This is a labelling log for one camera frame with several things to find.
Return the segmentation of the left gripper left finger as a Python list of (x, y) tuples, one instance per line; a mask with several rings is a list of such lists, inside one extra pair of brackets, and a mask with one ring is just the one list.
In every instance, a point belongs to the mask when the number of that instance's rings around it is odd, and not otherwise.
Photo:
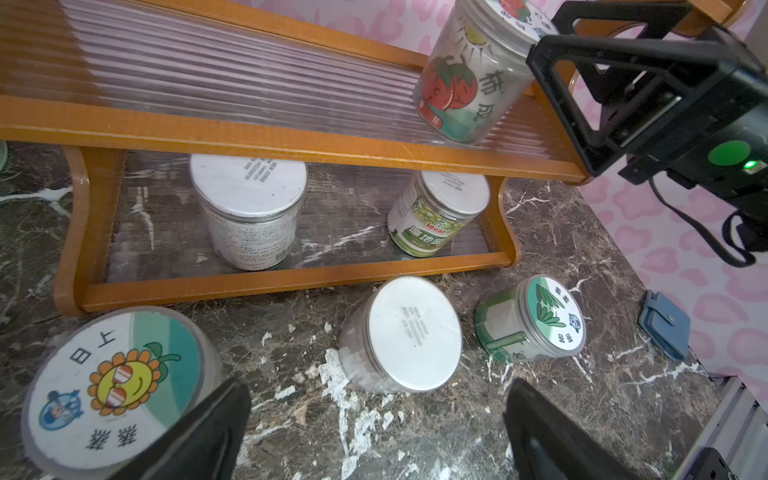
[(114, 479), (231, 479), (251, 411), (248, 387), (229, 378)]

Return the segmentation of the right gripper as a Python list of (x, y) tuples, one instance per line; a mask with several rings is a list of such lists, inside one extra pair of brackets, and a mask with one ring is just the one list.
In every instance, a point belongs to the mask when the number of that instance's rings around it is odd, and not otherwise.
[[(590, 175), (632, 155), (619, 175), (634, 185), (665, 172), (726, 201), (765, 201), (767, 67), (723, 27), (661, 40), (691, 10), (686, 1), (566, 1), (552, 19), (564, 35), (540, 40), (527, 64)], [(637, 39), (613, 38), (635, 26)], [(597, 128), (560, 77), (563, 62), (600, 105)]]

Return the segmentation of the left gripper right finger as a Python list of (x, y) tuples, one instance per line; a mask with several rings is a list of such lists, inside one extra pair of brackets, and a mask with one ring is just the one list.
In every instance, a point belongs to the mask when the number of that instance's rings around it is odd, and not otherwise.
[(637, 476), (522, 378), (503, 414), (521, 479), (635, 479)]

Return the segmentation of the sunflower lid seed jar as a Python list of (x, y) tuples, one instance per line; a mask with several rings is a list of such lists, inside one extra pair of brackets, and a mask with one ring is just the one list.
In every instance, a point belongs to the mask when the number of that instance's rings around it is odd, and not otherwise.
[(218, 350), (163, 307), (103, 315), (39, 369), (21, 415), (25, 454), (60, 479), (107, 479), (223, 382)]

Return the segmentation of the green leaf lid seed jar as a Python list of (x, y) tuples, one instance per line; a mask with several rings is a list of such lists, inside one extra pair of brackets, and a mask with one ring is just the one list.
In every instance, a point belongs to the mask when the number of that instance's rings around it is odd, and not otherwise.
[(481, 302), (474, 323), (481, 346), (503, 363), (576, 356), (586, 342), (577, 301), (546, 275), (522, 280)]

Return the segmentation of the tall white-lid seed jar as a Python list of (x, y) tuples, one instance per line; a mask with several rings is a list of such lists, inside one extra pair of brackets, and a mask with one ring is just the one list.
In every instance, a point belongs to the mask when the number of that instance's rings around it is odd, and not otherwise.
[(421, 393), (456, 371), (463, 337), (458, 315), (432, 282), (386, 282), (342, 324), (338, 355), (347, 378), (372, 393)]

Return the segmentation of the tomato lid seed jar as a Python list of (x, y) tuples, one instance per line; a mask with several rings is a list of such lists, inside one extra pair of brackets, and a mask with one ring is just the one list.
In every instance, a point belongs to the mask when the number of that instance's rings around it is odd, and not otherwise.
[(531, 48), (558, 33), (528, 1), (457, 1), (413, 89), (417, 112), (451, 141), (481, 142), (532, 83)]

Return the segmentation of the green label jar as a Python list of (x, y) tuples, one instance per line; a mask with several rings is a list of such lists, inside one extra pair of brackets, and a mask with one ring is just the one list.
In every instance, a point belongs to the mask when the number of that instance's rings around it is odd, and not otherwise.
[(403, 252), (431, 257), (489, 202), (483, 175), (415, 171), (387, 215), (387, 229)]

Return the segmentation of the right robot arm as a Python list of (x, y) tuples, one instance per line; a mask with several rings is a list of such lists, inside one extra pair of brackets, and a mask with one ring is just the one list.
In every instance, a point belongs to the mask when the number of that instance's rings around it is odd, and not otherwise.
[(683, 2), (567, 1), (527, 63), (589, 175), (624, 160), (632, 184), (663, 173), (709, 191), (733, 211), (720, 236), (697, 231), (745, 268), (767, 248), (767, 68), (722, 26), (672, 39), (689, 12)]

